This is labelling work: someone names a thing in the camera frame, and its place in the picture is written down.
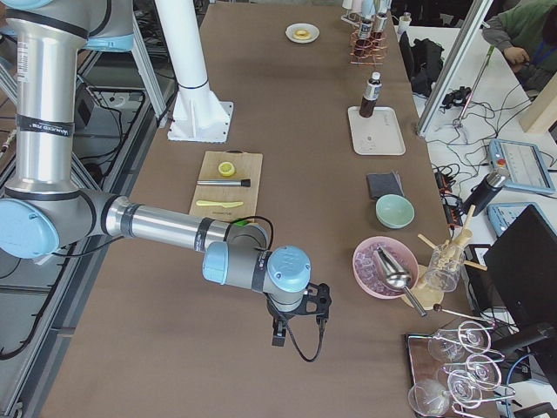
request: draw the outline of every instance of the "glass cup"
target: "glass cup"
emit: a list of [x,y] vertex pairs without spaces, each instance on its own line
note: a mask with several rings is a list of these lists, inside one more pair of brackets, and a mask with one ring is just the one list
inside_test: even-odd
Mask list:
[[454,243],[436,246],[429,267],[424,274],[427,285],[442,292],[452,292],[460,279],[460,268],[464,263],[462,248]]

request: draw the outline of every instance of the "blue device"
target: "blue device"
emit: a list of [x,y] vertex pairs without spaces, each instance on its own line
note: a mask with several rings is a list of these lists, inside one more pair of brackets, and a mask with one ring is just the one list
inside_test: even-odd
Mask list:
[[525,192],[555,193],[554,183],[536,145],[495,138],[489,143],[489,153],[494,167],[506,168],[510,173],[505,187]]
[[500,237],[529,205],[534,206],[547,224],[551,225],[541,211],[541,208],[535,202],[493,203],[487,205],[487,217],[497,237]]

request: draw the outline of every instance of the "metal scoop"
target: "metal scoop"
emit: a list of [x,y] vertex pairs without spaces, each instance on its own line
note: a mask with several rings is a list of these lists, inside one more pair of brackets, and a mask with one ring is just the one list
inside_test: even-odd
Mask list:
[[408,288],[412,281],[412,275],[389,252],[380,246],[377,247],[377,254],[381,269],[383,270],[383,274],[379,275],[381,282],[392,290],[402,290],[408,300],[410,300],[410,303],[418,311],[419,316],[426,316],[426,310]]

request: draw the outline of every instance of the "black device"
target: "black device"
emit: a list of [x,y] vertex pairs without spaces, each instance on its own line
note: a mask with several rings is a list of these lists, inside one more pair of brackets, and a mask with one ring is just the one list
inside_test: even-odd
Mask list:
[[472,89],[470,87],[462,85],[458,90],[451,91],[445,95],[442,102],[443,107],[445,109],[450,109],[453,106],[464,106],[466,99],[471,93]]
[[509,177],[508,171],[504,168],[498,168],[494,172],[487,174],[462,205],[462,212],[468,213],[471,205],[476,206],[472,216],[476,216],[483,211],[495,195],[503,189]]
[[487,271],[519,332],[493,343],[504,351],[528,346],[557,390],[557,235],[534,206],[487,251]]

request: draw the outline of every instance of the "blue joint cap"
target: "blue joint cap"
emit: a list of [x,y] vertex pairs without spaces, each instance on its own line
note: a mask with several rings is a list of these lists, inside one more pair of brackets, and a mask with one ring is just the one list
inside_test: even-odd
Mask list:
[[18,10],[33,10],[52,3],[52,0],[2,0],[6,6]]
[[306,253],[296,246],[282,246],[267,261],[267,272],[280,290],[301,292],[310,282],[312,266]]
[[121,37],[90,37],[86,50],[102,52],[127,52],[133,49],[133,33]]
[[60,247],[52,222],[36,207],[17,199],[0,199],[0,248],[20,259],[50,254]]
[[203,258],[203,277],[224,285],[228,274],[228,244],[213,242],[205,251]]

